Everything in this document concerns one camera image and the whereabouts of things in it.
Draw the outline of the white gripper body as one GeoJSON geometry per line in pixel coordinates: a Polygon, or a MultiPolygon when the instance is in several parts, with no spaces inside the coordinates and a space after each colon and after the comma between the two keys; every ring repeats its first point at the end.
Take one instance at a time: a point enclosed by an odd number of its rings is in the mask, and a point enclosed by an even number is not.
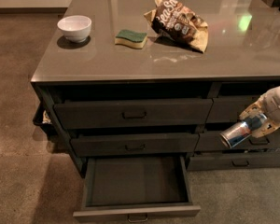
{"type": "Polygon", "coordinates": [[[280,86],[269,89],[259,99],[263,113],[270,120],[280,123],[280,86]]]}

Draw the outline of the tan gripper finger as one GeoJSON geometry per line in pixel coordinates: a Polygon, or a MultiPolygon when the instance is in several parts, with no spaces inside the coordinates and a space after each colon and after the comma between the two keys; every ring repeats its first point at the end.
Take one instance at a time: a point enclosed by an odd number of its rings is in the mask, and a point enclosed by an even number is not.
{"type": "Polygon", "coordinates": [[[240,115],[239,115],[239,120],[244,120],[247,118],[253,118],[258,114],[263,114],[264,111],[261,106],[260,101],[256,101],[250,106],[248,106],[240,115]]]}
{"type": "Polygon", "coordinates": [[[271,119],[260,120],[252,122],[251,135],[255,138],[268,135],[275,132],[280,128],[280,122],[273,121],[271,119]]]}

